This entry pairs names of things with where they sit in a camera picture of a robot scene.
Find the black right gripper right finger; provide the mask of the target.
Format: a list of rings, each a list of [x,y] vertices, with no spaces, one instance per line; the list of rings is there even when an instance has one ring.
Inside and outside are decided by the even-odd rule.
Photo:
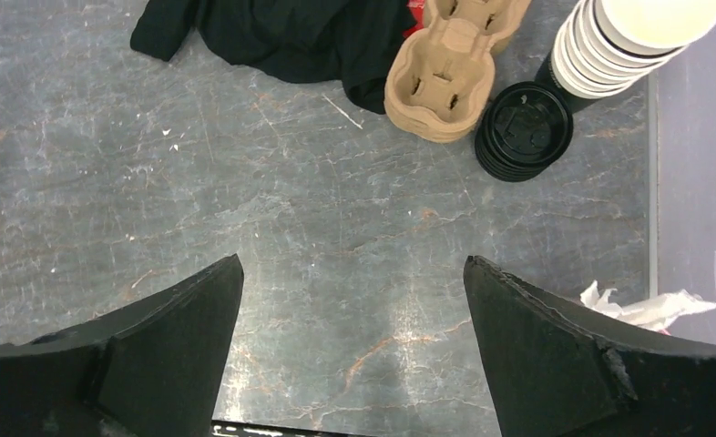
[[[505,436],[716,436],[716,345],[614,320],[480,256],[465,294]]]

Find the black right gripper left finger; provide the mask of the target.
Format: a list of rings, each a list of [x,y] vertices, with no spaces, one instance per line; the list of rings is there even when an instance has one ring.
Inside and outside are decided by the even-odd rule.
[[[0,436],[204,436],[238,318],[231,255],[163,291],[0,345]]]

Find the stack of black lids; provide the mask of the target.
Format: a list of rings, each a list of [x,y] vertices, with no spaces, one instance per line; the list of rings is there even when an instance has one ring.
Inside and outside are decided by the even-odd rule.
[[[524,182],[560,159],[573,134],[573,113],[561,93],[546,84],[519,82],[487,106],[474,151],[492,177]]]

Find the stack of white paper cups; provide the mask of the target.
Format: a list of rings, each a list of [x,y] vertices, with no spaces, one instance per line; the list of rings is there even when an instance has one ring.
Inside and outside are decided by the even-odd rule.
[[[716,26],[716,0],[579,1],[535,80],[572,112],[628,90]]]

